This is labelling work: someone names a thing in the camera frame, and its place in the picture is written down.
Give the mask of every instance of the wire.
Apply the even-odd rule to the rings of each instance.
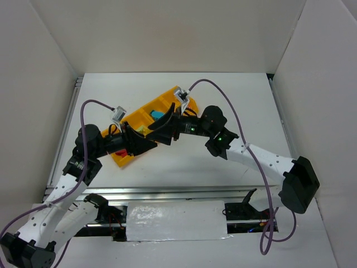
[[[279,208],[277,208],[277,209],[274,211],[274,217],[275,217],[275,214],[278,212],[278,209],[279,209]],[[289,239],[294,235],[294,233],[295,233],[295,231],[296,231],[296,227],[297,227],[297,221],[296,221],[296,215],[295,215],[294,211],[291,210],[291,212],[292,212],[292,217],[293,217],[293,219],[294,219],[294,224],[293,224],[293,228],[292,228],[291,233],[290,233],[287,237],[285,237],[285,238],[283,238],[283,239],[280,239],[280,240],[273,239],[273,242],[277,242],[277,243],[285,242],[285,241],[289,240]],[[266,235],[265,233],[266,233],[266,231],[267,231],[267,229],[268,229],[269,227],[270,227],[270,224],[267,223],[266,226],[264,227],[265,231],[264,231],[264,229],[263,229],[264,236],[265,236],[266,238],[268,238],[268,237],[267,237],[267,235]]]
[[[240,132],[240,138],[242,139],[243,143],[246,145],[247,144],[247,141],[245,140],[245,137],[244,137],[244,133],[243,133],[243,128],[242,128],[242,124],[240,123],[240,120],[238,118],[238,115],[237,115],[237,112],[235,111],[231,101],[229,100],[229,98],[227,97],[227,95],[223,92],[223,90],[218,86],[216,85],[214,82],[212,82],[211,80],[209,79],[200,79],[200,80],[197,80],[196,82],[194,82],[192,84],[192,86],[188,89],[188,93],[190,93],[193,88],[201,83],[201,82],[207,82],[207,83],[210,83],[211,85],[213,85],[222,95],[223,97],[225,98],[225,100],[228,102],[228,105],[229,107],[231,108],[233,114],[234,114],[234,117],[237,121],[237,124],[238,124],[238,128],[239,128],[239,132]],[[259,163],[259,160],[257,159],[257,157],[255,156],[255,154],[253,153],[253,151],[250,149],[249,146],[247,146],[247,150],[249,151],[250,155],[252,156],[252,158],[254,159],[255,163],[257,164],[258,166],[258,169],[260,171],[260,173],[262,174],[262,178],[263,178],[263,181],[264,181],[264,185],[265,185],[265,188],[266,188],[266,191],[267,191],[267,196],[268,196],[268,203],[269,203],[269,213],[270,213],[270,218],[269,218],[269,221],[267,223],[267,225],[265,226],[264,230],[263,230],[263,233],[262,233],[262,237],[260,238],[260,252],[262,253],[262,255],[266,255],[269,250],[270,250],[270,247],[272,245],[272,242],[273,242],[273,234],[274,234],[274,228],[269,228],[269,237],[268,237],[268,243],[264,249],[263,247],[263,241],[264,241],[264,238],[266,236],[266,232],[267,232],[267,229],[269,226],[274,226],[274,210],[273,210],[273,201],[272,201],[272,195],[271,195],[271,192],[270,192],[270,188],[269,188],[269,184],[268,184],[268,180],[267,180],[267,177],[264,173],[264,170],[261,166],[261,164]],[[294,230],[296,229],[296,221],[294,221]]]
[[[59,258],[58,262],[56,263],[56,265],[54,266],[54,268],[57,268],[60,264],[60,262],[62,261],[63,257],[65,256],[66,254],[66,251],[67,251],[67,248],[68,248],[68,245],[69,245],[69,242],[71,242],[71,239],[69,239],[65,245],[65,248],[63,249],[62,251],[62,254],[61,254],[61,257]]]
[[[86,173],[86,170],[87,170],[87,165],[88,165],[88,148],[87,148],[87,137],[86,137],[86,133],[85,133],[85,124],[84,124],[84,108],[85,106],[90,103],[90,102],[94,102],[96,104],[100,104],[102,106],[104,106],[105,108],[107,109],[110,109],[110,110],[115,110],[115,108],[113,107],[110,107],[98,100],[95,100],[95,99],[88,99],[86,100],[82,106],[81,106],[81,109],[80,109],[80,125],[81,125],[81,131],[82,131],[82,139],[83,139],[83,149],[84,149],[84,164],[83,164],[83,170],[82,170],[82,173],[80,174],[80,177],[79,177],[79,180],[77,182],[77,184],[68,192],[66,193],[65,195],[53,200],[51,202],[51,204],[57,204],[59,202],[61,202],[63,199],[67,198],[68,196],[70,196],[74,191],[76,191],[79,187],[79,185],[82,183],[84,177],[85,177],[85,173]],[[11,220],[5,227],[4,229],[2,229],[1,233],[0,233],[0,238],[2,238],[6,232],[6,230],[9,229],[9,227],[11,225],[13,225],[15,222],[17,222],[19,219],[33,213],[33,212],[36,212],[36,211],[40,211],[40,210],[43,210],[45,208],[47,208],[48,206],[45,204],[45,205],[41,205],[37,208],[33,208],[33,209],[30,209],[29,211],[26,211],[24,213],[22,213],[21,215],[17,216],[15,219]],[[0,258],[0,268],[5,268],[4,266],[4,263],[1,261],[1,258]]]

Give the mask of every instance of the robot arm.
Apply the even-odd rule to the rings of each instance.
[[[1,248],[10,264],[20,268],[51,267],[58,250],[84,225],[92,221],[107,223],[112,215],[119,218],[122,211],[109,206],[105,198],[96,194],[88,195],[73,212],[68,213],[68,209],[102,168],[98,158],[124,149],[129,154],[139,155],[157,146],[132,130],[127,122],[121,125],[121,133],[106,137],[102,137],[95,125],[86,125],[85,129],[86,145],[80,130],[73,155],[45,201],[47,208],[32,215],[15,234],[6,233],[1,237]],[[62,201],[52,203],[77,185],[84,168],[84,146],[88,151],[88,164],[83,181]]]
[[[120,125],[120,133],[110,133],[106,137],[102,137],[97,126],[86,125],[86,145],[79,131],[73,155],[54,191],[46,200],[48,207],[34,214],[17,233],[6,233],[1,238],[0,244],[7,261],[21,268],[51,267],[58,250],[84,225],[93,220],[101,223],[108,219],[108,215],[121,213],[119,209],[110,207],[103,197],[91,194],[79,208],[67,214],[73,201],[90,185],[101,169],[98,158],[120,150],[126,150],[130,155],[140,155],[155,148],[157,142],[170,145],[172,138],[179,139],[180,133],[208,137],[205,146],[213,156],[257,169],[247,151],[249,146],[267,176],[278,184],[271,188],[273,206],[285,205],[296,213],[304,213],[320,186],[310,162],[303,157],[293,160],[254,145],[243,144],[237,134],[224,127],[226,122],[227,119],[217,106],[208,106],[201,118],[198,118],[182,116],[180,107],[175,110],[173,103],[164,116],[148,127],[151,132],[146,136],[133,130],[127,122]],[[88,150],[84,180],[76,191],[61,202],[52,204],[51,201],[68,193],[78,183],[84,168],[84,146]],[[265,191],[252,190],[245,198],[245,202],[247,201],[256,210],[268,208]]]
[[[304,213],[320,186],[309,160],[302,156],[294,160],[252,144],[244,144],[237,134],[224,127],[226,122],[227,119],[217,106],[208,106],[201,118],[198,118],[182,116],[180,109],[175,111],[175,105],[172,104],[163,117],[149,126],[152,132],[146,137],[170,145],[171,138],[177,140],[180,133],[207,136],[209,140],[205,146],[213,156],[220,156],[258,170],[257,164],[247,150],[249,146],[264,173],[278,184],[271,188],[273,206],[285,206],[293,212]],[[255,191],[248,203],[258,211],[269,208],[264,190]]]

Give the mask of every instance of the black joint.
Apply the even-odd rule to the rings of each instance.
[[[0,245],[7,262],[19,268],[51,267],[56,258],[54,247],[36,247],[10,233],[1,237]]]
[[[220,156],[227,160],[226,150],[230,148],[229,144],[235,138],[239,138],[238,135],[230,132],[224,127],[215,138],[210,138],[210,140],[206,142],[205,146],[214,157]]]
[[[84,160],[81,156],[74,155],[70,158],[67,162],[67,165],[63,169],[63,175],[70,174],[76,177],[76,181],[79,180],[80,176],[82,175],[84,168]],[[98,159],[88,159],[87,168],[85,172],[85,176],[83,182],[89,186],[91,181],[97,175],[99,170],[102,168],[102,164]]]
[[[200,119],[200,126],[210,134],[210,137],[215,137],[221,132],[226,123],[227,118],[218,106],[206,107]]]
[[[102,197],[99,194],[89,194],[84,198],[83,201],[93,204],[95,208],[108,206],[108,200],[106,200],[104,197]]]
[[[285,172],[282,191],[279,193],[282,203],[295,213],[306,212],[313,196],[320,187],[319,180],[310,161],[302,156],[293,160],[292,169]]]

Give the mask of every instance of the cable clip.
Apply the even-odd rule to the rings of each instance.
[[[246,143],[244,144],[244,149],[243,149],[242,152],[245,152],[245,151],[248,149],[249,146],[250,146],[250,142],[246,142]]]
[[[58,210],[67,211],[67,210],[64,210],[63,208],[61,208],[60,206],[58,206],[57,204],[52,203],[51,201],[44,201],[44,205],[47,206],[48,208],[55,207],[55,208],[57,208]]]

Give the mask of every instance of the white cable clip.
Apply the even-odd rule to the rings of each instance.
[[[60,206],[58,206],[58,205],[55,204],[55,203],[52,203],[51,201],[44,201],[44,205],[47,206],[48,208],[55,207],[55,208],[57,208],[58,210],[63,210],[63,211],[66,211],[66,212],[67,212],[66,209],[61,208]]]
[[[51,201],[44,201],[44,205],[50,208],[52,206],[55,206],[56,204],[52,203]]]
[[[183,91],[180,87],[177,87],[173,94],[175,95],[176,99],[178,99],[181,103],[181,115],[183,115],[184,111],[190,103],[190,98],[188,97],[190,92]]]
[[[245,151],[248,149],[249,145],[250,145],[250,143],[249,143],[249,142],[246,142],[246,143],[244,144],[244,150],[243,150],[242,152],[245,152]]]

